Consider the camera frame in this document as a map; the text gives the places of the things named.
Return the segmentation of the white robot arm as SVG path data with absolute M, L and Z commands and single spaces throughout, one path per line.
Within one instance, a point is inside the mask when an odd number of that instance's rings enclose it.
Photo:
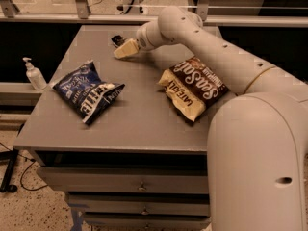
M 119 58 L 181 43 L 235 93 L 212 119 L 208 180 L 213 231 L 307 231 L 304 160 L 308 85 L 218 38 L 170 6 L 117 48 Z

